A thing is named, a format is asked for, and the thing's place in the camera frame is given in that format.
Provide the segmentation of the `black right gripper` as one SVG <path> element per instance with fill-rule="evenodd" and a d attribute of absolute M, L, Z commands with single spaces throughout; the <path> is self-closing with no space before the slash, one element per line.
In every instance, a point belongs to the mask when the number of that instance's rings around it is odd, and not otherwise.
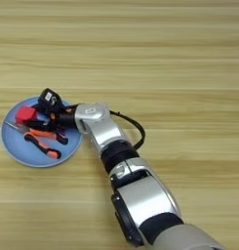
<path fill-rule="evenodd" d="M 37 112 L 40 111 L 40 105 L 34 104 L 31 106 Z M 58 109 L 50 112 L 50 119 L 55 125 L 62 127 L 75 127 L 75 111 L 77 104 L 75 105 L 61 105 Z M 26 122 L 26 126 L 37 130 L 54 130 L 56 126 L 50 121 L 43 120 L 29 120 Z"/>

